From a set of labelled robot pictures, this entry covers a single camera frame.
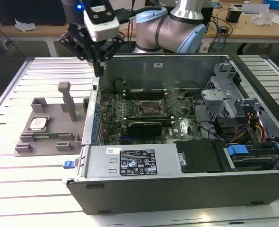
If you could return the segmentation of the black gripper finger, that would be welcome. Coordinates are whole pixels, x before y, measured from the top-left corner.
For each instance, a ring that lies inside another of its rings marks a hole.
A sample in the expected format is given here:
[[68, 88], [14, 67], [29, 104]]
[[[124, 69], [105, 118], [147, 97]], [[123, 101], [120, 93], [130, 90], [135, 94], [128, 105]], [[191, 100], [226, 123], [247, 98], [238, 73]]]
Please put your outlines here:
[[59, 42], [79, 60], [90, 63], [95, 76], [100, 76], [100, 63], [96, 57], [94, 42], [83, 25], [68, 23], [67, 32], [60, 37]]
[[104, 41], [100, 47], [99, 54], [99, 76], [104, 73], [105, 63], [109, 61], [124, 44], [124, 38], [121, 36], [116, 36], [110, 41]]

